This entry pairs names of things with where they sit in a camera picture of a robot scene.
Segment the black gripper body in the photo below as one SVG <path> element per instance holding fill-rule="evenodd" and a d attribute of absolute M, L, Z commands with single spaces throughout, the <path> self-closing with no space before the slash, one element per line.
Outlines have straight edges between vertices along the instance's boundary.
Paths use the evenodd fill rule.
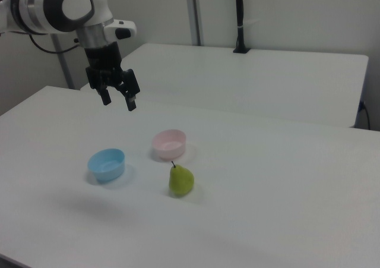
<path fill-rule="evenodd" d="M 89 66 L 86 72 L 92 70 L 122 72 L 121 53 L 117 42 L 112 42 L 101 48 L 85 48 L 84 49 Z"/>

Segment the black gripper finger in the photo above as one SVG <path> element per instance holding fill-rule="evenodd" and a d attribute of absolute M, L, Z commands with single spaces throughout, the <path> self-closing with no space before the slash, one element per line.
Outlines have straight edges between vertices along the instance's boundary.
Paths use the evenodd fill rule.
<path fill-rule="evenodd" d="M 97 91 L 105 106 L 110 104 L 111 99 L 107 90 L 107 72 L 92 67 L 87 67 L 85 71 L 90 88 Z"/>
<path fill-rule="evenodd" d="M 136 76 L 132 69 L 116 73 L 115 89 L 122 93 L 129 111 L 136 108 L 136 95 L 140 92 Z"/>

